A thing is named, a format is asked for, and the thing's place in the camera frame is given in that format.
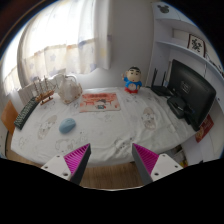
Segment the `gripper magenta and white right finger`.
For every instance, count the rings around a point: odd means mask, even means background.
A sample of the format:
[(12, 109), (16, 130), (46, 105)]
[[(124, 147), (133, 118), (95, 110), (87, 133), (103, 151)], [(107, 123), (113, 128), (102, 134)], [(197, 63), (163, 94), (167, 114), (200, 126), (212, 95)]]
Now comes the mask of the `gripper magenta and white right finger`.
[(151, 150), (132, 144), (132, 155), (144, 185), (150, 184), (182, 169), (167, 154), (156, 154)]

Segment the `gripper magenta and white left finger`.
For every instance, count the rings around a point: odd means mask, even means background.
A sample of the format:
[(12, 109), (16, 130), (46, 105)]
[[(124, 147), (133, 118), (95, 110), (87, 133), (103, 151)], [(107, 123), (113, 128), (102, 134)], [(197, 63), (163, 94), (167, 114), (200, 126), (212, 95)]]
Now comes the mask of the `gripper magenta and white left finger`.
[(79, 185), (90, 155), (91, 145), (86, 144), (66, 155), (54, 156), (42, 166), (42, 169)]

